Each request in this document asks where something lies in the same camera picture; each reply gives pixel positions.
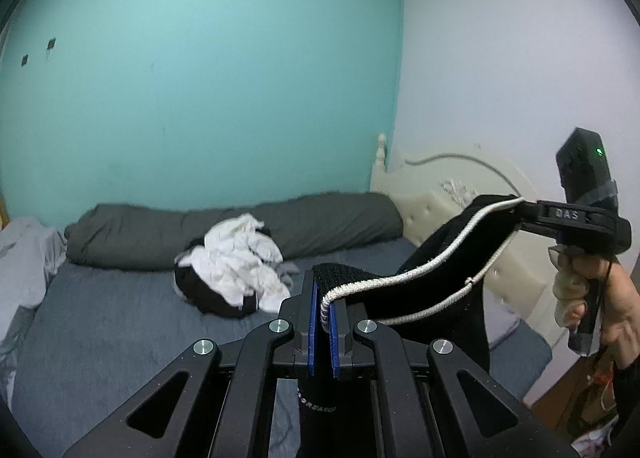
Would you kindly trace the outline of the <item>person's right hand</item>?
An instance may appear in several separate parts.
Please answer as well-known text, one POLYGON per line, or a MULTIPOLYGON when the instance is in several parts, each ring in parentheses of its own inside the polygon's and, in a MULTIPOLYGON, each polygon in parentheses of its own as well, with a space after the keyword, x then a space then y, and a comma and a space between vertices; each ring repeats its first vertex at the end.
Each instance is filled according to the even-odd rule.
POLYGON ((603 286, 601 342, 611 351, 616 366, 629 367, 639 357, 639 293, 616 259, 588 256, 575 248, 555 246, 549 257, 556 274, 552 287, 554 319, 562 328, 577 328, 586 316, 590 281, 603 286))

